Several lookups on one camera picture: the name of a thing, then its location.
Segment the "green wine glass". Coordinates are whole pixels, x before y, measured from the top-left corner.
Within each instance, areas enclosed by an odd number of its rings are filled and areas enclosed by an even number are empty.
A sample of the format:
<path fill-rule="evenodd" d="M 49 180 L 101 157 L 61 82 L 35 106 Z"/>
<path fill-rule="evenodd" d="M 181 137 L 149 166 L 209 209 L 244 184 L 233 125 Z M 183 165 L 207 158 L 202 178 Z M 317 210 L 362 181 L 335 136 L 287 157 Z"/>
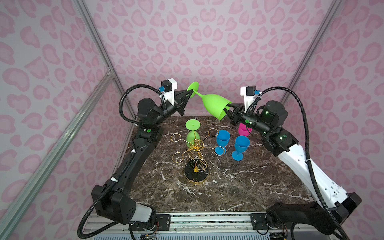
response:
<path fill-rule="evenodd" d="M 202 95 L 198 92 L 199 90 L 199 83 L 193 82 L 190 84 L 190 86 L 187 88 L 187 90 L 193 90 L 193 96 L 198 95 L 206 108 L 206 110 L 214 116 L 218 120 L 222 120 L 226 116 L 225 110 L 229 110 L 230 107 L 228 107 L 228 104 L 231 104 L 232 102 L 220 95 L 216 94 L 208 94 L 208 95 Z"/>
<path fill-rule="evenodd" d="M 186 122 L 186 128 L 189 130 L 187 134 L 187 147 L 189 149 L 194 147 L 195 140 L 200 140 L 200 135 L 197 130 L 200 128 L 201 124 L 196 119 L 191 119 Z"/>

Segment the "magenta wine glass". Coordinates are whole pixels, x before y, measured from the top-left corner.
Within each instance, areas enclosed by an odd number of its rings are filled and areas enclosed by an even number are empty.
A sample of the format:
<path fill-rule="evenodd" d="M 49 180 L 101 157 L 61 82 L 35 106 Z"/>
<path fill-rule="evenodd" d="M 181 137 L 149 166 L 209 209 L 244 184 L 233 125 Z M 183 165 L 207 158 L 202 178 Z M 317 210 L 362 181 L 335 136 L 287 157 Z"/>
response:
<path fill-rule="evenodd" d="M 252 129 L 248 128 L 245 124 L 240 123 L 238 133 L 240 136 L 248 137 L 252 132 Z"/>

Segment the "blue wine glass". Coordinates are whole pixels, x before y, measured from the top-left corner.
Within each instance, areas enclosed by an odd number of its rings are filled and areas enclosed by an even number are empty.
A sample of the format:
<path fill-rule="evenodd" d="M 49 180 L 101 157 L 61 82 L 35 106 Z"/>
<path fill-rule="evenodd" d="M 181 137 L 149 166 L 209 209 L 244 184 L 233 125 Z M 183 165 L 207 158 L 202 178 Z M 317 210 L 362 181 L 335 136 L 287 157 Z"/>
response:
<path fill-rule="evenodd" d="M 248 149 L 250 143 L 248 137 L 238 136 L 235 139 L 235 150 L 232 152 L 232 158 L 235 161 L 241 161 L 244 158 L 243 153 Z"/>
<path fill-rule="evenodd" d="M 216 136 L 217 146 L 215 147 L 215 153 L 218 156 L 222 156 L 226 153 L 226 146 L 230 141 L 231 135 L 228 131 L 220 130 Z"/>

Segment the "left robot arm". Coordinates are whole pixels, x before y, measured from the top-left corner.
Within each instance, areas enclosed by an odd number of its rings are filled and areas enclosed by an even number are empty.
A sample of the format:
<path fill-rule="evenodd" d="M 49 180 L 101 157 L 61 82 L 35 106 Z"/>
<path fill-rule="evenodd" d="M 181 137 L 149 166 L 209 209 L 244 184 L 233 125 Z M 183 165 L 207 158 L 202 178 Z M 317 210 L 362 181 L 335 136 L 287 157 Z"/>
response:
<path fill-rule="evenodd" d="M 138 103 L 138 131 L 132 139 L 132 150 L 124 158 L 122 164 L 103 186 L 96 185 L 92 190 L 95 211 L 98 216 L 111 220 L 108 228 L 121 224 L 145 223 L 153 226 L 156 221 L 156 210 L 153 207 L 139 204 L 130 198 L 134 181 L 147 158 L 157 147 L 163 136 L 161 123 L 175 112 L 183 114 L 193 94 L 192 90 L 176 91 L 173 104 L 157 106 L 145 98 Z"/>

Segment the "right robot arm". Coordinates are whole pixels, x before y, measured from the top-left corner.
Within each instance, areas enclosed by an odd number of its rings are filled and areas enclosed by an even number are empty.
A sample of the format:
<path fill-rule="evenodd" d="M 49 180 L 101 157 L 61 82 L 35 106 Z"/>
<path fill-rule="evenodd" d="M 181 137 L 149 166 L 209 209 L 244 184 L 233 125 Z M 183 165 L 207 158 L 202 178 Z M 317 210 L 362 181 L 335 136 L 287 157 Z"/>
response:
<path fill-rule="evenodd" d="M 297 175 L 314 199 L 307 204 L 273 204 L 267 209 L 270 222 L 310 225 L 327 236 L 338 231 L 347 239 L 341 225 L 362 199 L 347 193 L 308 158 L 298 140 L 283 128 L 288 112 L 280 102 L 269 101 L 261 108 L 260 114 L 248 115 L 243 104 L 228 104 L 224 112 L 233 125 L 241 123 L 260 133 L 264 147 Z"/>

